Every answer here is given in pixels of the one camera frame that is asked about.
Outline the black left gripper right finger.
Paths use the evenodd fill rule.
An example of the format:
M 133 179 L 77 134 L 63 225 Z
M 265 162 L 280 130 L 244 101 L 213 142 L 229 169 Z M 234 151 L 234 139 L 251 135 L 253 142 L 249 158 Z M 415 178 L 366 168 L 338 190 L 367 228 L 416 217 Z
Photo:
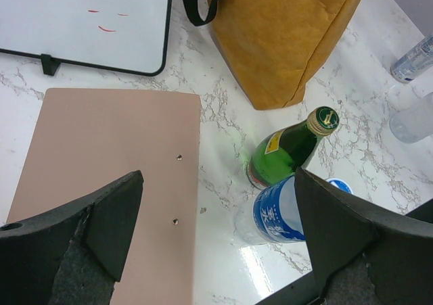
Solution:
M 298 169 L 295 192 L 326 304 L 431 304 L 432 202 L 406 215 Z

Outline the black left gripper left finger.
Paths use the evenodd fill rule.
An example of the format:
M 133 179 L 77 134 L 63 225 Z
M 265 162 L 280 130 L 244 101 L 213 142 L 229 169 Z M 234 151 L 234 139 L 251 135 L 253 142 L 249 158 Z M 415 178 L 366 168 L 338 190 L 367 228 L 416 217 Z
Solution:
M 2 304 L 109 304 L 143 192 L 130 172 L 42 214 L 1 227 Z

